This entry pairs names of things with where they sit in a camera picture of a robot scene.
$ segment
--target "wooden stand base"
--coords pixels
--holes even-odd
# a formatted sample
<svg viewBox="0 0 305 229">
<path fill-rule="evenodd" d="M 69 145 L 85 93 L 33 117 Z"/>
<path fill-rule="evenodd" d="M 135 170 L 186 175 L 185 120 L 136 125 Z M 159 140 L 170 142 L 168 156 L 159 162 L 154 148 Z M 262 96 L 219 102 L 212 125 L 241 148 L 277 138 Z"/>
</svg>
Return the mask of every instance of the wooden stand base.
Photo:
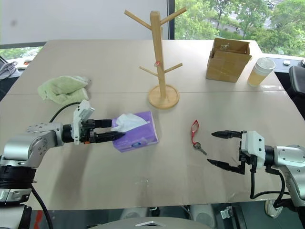
<svg viewBox="0 0 305 229">
<path fill-rule="evenodd" d="M 166 97 L 161 98 L 160 87 L 155 86 L 148 92 L 148 100 L 154 107 L 159 109 L 168 109 L 175 106 L 180 98 L 179 91 L 171 85 L 166 85 Z"/>
</svg>

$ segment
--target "window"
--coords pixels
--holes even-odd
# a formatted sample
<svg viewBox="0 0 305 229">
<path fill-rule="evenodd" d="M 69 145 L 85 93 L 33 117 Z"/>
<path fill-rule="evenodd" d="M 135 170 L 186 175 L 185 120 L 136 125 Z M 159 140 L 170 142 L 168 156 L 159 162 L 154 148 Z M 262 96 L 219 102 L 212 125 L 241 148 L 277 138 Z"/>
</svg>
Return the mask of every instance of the window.
<svg viewBox="0 0 305 229">
<path fill-rule="evenodd" d="M 305 0 L 175 0 L 177 40 L 256 40 L 264 53 L 305 57 Z"/>
<path fill-rule="evenodd" d="M 16 68 L 25 69 L 42 47 L 1 49 L 0 56 L 8 63 L 17 62 Z"/>
</svg>

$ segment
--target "white tissue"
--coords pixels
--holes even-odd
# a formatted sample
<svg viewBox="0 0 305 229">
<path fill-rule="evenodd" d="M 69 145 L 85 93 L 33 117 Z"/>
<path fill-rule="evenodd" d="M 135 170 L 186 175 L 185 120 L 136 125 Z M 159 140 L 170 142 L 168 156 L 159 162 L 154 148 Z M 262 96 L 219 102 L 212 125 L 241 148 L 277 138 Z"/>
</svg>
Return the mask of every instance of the white tissue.
<svg viewBox="0 0 305 229">
<path fill-rule="evenodd" d="M 111 128 L 111 131 L 127 132 L 139 126 L 147 124 L 147 122 L 134 114 L 122 114 L 116 120 L 117 127 Z"/>
</svg>

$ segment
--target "paper cup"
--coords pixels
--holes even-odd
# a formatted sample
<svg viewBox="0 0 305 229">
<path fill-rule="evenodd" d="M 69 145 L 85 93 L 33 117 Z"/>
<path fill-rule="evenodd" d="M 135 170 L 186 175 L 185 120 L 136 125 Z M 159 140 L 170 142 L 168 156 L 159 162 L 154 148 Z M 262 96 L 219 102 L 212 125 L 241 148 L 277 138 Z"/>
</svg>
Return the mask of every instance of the paper cup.
<svg viewBox="0 0 305 229">
<path fill-rule="evenodd" d="M 248 78 L 248 84 L 250 86 L 258 86 L 274 68 L 274 61 L 265 57 L 259 58 Z"/>
</svg>

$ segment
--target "tissue box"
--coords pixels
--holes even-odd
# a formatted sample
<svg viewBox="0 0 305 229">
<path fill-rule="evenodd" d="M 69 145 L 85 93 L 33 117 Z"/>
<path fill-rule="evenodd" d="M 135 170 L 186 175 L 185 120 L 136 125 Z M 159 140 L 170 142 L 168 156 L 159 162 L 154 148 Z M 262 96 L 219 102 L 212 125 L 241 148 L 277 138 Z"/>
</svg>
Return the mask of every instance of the tissue box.
<svg viewBox="0 0 305 229">
<path fill-rule="evenodd" d="M 123 137 L 113 141 L 113 146 L 121 152 L 149 146 L 159 142 L 151 111 L 140 112 L 135 115 L 141 117 L 148 123 L 125 132 Z M 118 126 L 116 120 L 117 119 L 112 120 L 113 127 Z"/>
</svg>

